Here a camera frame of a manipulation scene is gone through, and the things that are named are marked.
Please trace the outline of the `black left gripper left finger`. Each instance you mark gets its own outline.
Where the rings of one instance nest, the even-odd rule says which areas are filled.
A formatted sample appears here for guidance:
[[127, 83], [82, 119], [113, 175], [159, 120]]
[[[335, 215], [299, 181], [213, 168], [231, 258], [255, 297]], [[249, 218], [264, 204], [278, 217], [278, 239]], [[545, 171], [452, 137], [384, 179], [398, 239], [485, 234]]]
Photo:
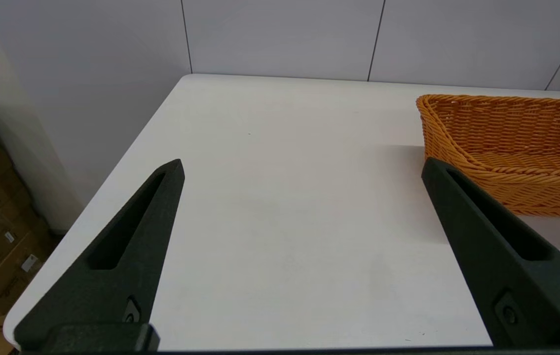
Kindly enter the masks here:
[[155, 352], [149, 322], [185, 173], [157, 168], [14, 329], [23, 352]]

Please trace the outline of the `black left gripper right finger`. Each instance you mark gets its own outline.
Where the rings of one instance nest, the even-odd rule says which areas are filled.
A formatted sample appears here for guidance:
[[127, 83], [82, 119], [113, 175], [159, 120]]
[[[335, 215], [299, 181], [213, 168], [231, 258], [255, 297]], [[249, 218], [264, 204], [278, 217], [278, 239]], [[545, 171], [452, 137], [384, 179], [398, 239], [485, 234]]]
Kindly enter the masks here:
[[454, 166], [421, 177], [492, 343], [560, 348], [560, 250]]

